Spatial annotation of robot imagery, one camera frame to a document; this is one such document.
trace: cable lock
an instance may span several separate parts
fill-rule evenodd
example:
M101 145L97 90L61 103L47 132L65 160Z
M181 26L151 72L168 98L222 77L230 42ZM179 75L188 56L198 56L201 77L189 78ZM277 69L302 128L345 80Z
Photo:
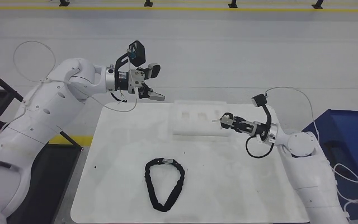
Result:
M158 202L156 193L154 191L154 186L152 184L152 179L150 178L150 167L153 165L163 165L163 164L170 164L180 172L180 178L164 205ZM155 158L154 160L151 160L146 164L144 178L145 178L145 182L147 183L149 199L154 209L161 212L167 212L173 207L183 188L184 175L185 175L185 171L183 167L176 160L173 159L166 160L164 158Z

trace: metal pole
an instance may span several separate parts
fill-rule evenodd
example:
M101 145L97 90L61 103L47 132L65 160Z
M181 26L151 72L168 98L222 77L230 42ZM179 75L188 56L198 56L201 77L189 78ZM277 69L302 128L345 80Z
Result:
M315 8L315 9L322 9L322 3L323 3L323 0L317 0L317 3L316 4L313 4L312 7Z
M9 94L12 94L14 98L16 98L16 100L18 101L22 101L23 100L23 97L16 91L14 90L13 88L11 88L11 86L9 86L4 80L2 80L0 78L0 86L4 88L4 90L6 92L8 92Z
M60 0L61 4L59 6L68 6L69 2L66 2L66 0Z
M231 0L231 3L229 4L229 8L237 8L236 0Z
M145 0L144 6L145 7L151 7L151 6L153 6L153 2L150 2L150 0Z
M77 149L79 149L80 151L83 151L83 147L80 146L75 140L71 139L71 137L68 136L66 133L64 133L62 131L62 132L60 132L60 135L62 135L65 139L67 139L70 143L72 143Z

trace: floor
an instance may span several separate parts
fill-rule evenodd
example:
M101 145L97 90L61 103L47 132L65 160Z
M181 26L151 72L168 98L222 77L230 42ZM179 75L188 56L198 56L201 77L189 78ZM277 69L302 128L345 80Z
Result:
M15 47L26 40L50 46L57 64L83 57L109 66L138 39L147 62L162 66L148 84L166 102L251 103L268 88L292 86L308 95L316 118L327 109L358 110L357 21L355 13L323 12L1 11L0 77L22 95L32 89L12 63ZM44 77L52 63L46 48L36 44L19 49L16 60L33 79ZM114 101L110 95L94 97L103 104ZM312 122L309 103L298 92L273 90L268 104L284 128L302 130ZM13 102L0 120L11 120L17 107ZM94 135L101 109L89 99L64 130ZM88 149L56 223L72 223L69 211Z

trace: table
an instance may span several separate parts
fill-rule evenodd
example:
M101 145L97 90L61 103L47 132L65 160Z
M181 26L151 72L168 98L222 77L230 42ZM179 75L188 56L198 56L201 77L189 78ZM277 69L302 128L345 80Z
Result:
M115 109L133 104L110 103ZM277 149L251 158L246 134L229 137L173 136L173 104L138 104L130 113L103 108L71 209L77 223L262 223L308 222ZM228 104L236 116L265 122L262 108ZM272 121L277 123L270 108ZM250 141L252 153L268 146ZM185 169L181 195L166 213L153 209L144 167L154 158L174 158ZM153 166L151 177L164 203L180 177L169 165Z

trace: cable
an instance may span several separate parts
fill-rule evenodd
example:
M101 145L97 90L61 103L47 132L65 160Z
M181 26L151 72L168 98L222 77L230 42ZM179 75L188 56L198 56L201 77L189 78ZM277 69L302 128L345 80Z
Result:
M292 90L295 90L295 91L297 91L297 92L300 92L301 94L303 94L303 95L306 97L306 99L307 99L308 102L309 102L309 106L310 106L310 108L311 108L312 121L313 121L314 129L315 129L315 131L316 131L316 133L317 133L317 140L318 140L318 143L319 143L319 142L320 142L320 141L319 141L319 132L318 132L317 126L316 126L316 124L315 124L315 120L314 120L314 116L313 116L312 103L311 103L311 101L309 100L308 96L307 96L304 92L302 92L300 89L298 89L298 88L286 87L286 86L277 86L277 87L270 88L270 89L268 89L268 90L265 91L265 96L267 96L267 92L269 92L270 90L276 89L276 88L288 88L288 89L292 89Z
M23 112L22 112L22 114L20 114L19 116L15 117L15 118L12 119L10 122L4 124L3 127L0 129L0 133L2 133L3 130L4 130L9 124L11 124L11 123L14 122L15 120L19 119L20 117L22 117L22 116L25 114L25 112L26 112L26 108L27 108L27 106L24 106L24 107L23 107Z
M116 101L118 101L118 102L127 102L126 100L120 100L120 99L118 99L118 98L113 94L113 92L111 92L111 96L112 96Z
M357 180L349 179L349 178L343 176L342 174L340 174L339 172L337 172L337 171L336 171L337 166L343 166L343 167L346 168L349 172L351 172L351 173L357 178L357 180L358 180L358 175L356 175L351 169L349 169L347 166L345 166L345 165L343 165L343 164L335 164L335 166L332 168L334 174L338 174L340 177L342 177L342 178L344 178L344 179L346 179L346 180L348 180L348 181L350 181L350 182L358 183ZM358 204L358 199L349 199L349 198L344 197L344 196L341 194L341 192L338 190L338 188L337 188L337 193L338 193L338 195L339 195L341 198L343 198L344 200L347 201L347 203L343 206L343 211L344 211L345 213L348 213L348 212L347 212L347 206L348 206L349 204L352 204L352 203Z
M349 172L351 172L356 178L357 180L352 180L352 179L349 179L349 178L346 178L345 176L343 176L342 174L340 174L339 172L336 171L336 168L337 166L343 166L344 168L346 168ZM335 164L335 166L332 168L333 172L335 174L338 174L339 176L341 176L342 178L350 181L350 182L353 182L353 183L358 183L358 175L356 175L351 169L349 169L347 166L343 165L343 164Z
M23 44L30 43L30 42L41 44L42 46L46 47L46 48L51 52L51 54L52 54L52 56L53 56L53 58L54 58L54 63L53 63L53 66L52 66L50 72L46 75L46 77L52 72L52 70L53 70L53 69L55 68L55 66L56 66L56 56L55 56L54 52L51 50L51 48L50 48L49 46L47 46L46 44L43 44L43 43L41 43L41 42L39 42L39 41L36 41L36 40L29 40L29 41L25 41L25 42L22 42L21 44L19 44L19 45L16 47L16 49L14 50L13 54L12 54L12 62L13 62L13 64L14 64L14 66L15 66L15 69L16 69L17 73L18 73L20 76L22 76L23 78L25 78L26 80L28 80L28 81L30 81L30 82L41 82L41 81L35 81L35 80L31 80L31 79L27 78L27 77L20 71L20 69L18 68L18 66L17 66L17 64L16 64L16 62L15 62L15 55L16 55L16 52L17 52L18 48L19 48L20 46L22 46Z
M249 151L248 148L247 148L247 144L248 144L248 142L250 141L250 139L252 139L252 138L256 138L256 136L250 136L250 137L246 140L246 143L245 143L246 152L248 153L249 156L251 156L251 157L253 157L253 158L264 158L264 157L268 156L268 155L272 152L272 149L274 148L274 143L271 145L270 150L269 150L266 154L264 154L264 155L262 155L262 156L254 156L253 154L251 154L250 151Z
M15 55L16 55L16 52L17 50L19 49L20 46L22 46L23 44L26 44L26 43L30 43L30 42L33 42L33 43L38 43L38 44L41 44L43 46L45 46L52 54L53 58L54 58L54 64L50 70L50 72L46 75L46 77L52 72L52 70L55 68L55 65L56 65L56 56L54 54L54 52L51 50L51 48L49 46L47 46L46 44L43 44L39 41L35 41L35 40L29 40L29 41L25 41L25 42L22 42L21 44L19 44L16 49L14 50L13 54L12 54L12 62L15 66L15 70L17 71L17 73L22 76L23 78L27 79L28 81L30 82L38 82L38 83L41 83L40 85L37 86L36 90L34 91L34 93L30 96L27 104L24 106L23 108L23 113L19 116L17 116L16 118L12 119L10 122L7 122L6 124L4 124L4 126L0 129L0 133L2 133L4 131L4 129L9 126L12 122L14 122L15 120L19 119L20 117L24 116L25 115L25 112L26 112L26 109L27 107L31 104L31 100L32 98L35 96L35 94L37 93L37 91L39 90L39 88L42 86L42 83L44 83L44 81L34 81L34 80L31 80L29 78L27 78L21 71L20 69L18 68L16 62L15 62Z

